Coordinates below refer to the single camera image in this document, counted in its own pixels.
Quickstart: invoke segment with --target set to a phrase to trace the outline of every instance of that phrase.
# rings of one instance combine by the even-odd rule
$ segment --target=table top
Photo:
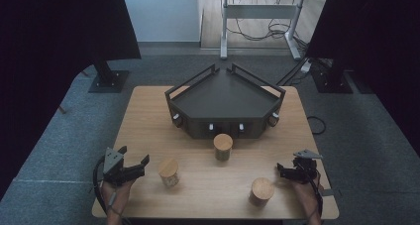
[[[287,179],[276,170],[280,163],[292,168],[293,153],[308,149],[318,153],[299,95],[286,90],[277,125],[267,127],[259,139],[235,139],[228,161],[214,156],[213,140],[191,139],[172,123],[164,92],[170,86],[138,86],[134,89],[114,149],[127,146],[124,167],[151,161],[146,175],[133,185],[126,217],[303,219],[304,214]],[[179,183],[163,185],[158,165],[166,158],[178,162]],[[330,188],[322,162],[321,184]],[[274,184],[274,195],[265,207],[249,202],[253,181],[265,177]],[[95,201],[92,214],[104,217]],[[323,219],[339,216],[334,196],[324,197]]]

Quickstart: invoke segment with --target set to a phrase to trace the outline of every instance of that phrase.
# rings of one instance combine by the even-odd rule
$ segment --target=white desk frame
[[[302,10],[303,0],[298,0],[295,5],[229,5],[228,0],[223,1],[223,27],[220,40],[220,58],[228,57],[228,19],[290,19],[291,24],[284,37],[295,60],[300,60],[301,56],[298,45],[293,39]]]

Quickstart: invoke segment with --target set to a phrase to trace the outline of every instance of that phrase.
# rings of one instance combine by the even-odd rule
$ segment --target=cylindrical container
[[[158,175],[167,187],[173,187],[179,183],[177,171],[178,162],[172,158],[164,159],[158,165]]]
[[[269,179],[259,177],[254,180],[251,192],[250,192],[250,203],[263,207],[274,195],[274,185]]]
[[[227,134],[219,134],[214,138],[213,144],[214,156],[216,159],[221,162],[227,161],[231,156],[232,145],[234,144],[231,136]]]

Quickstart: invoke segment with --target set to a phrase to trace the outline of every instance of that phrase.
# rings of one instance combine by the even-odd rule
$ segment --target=wooden lid
[[[164,159],[158,165],[158,174],[162,177],[171,177],[178,171],[178,162],[175,159]]]
[[[256,178],[253,182],[253,194],[256,198],[268,200],[274,195],[274,185],[267,178]]]
[[[214,147],[220,151],[227,151],[232,148],[234,141],[227,134],[219,134],[213,140]]]

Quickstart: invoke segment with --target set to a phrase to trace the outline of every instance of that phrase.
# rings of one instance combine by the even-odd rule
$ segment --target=wall
[[[197,0],[126,0],[138,42],[199,42]]]

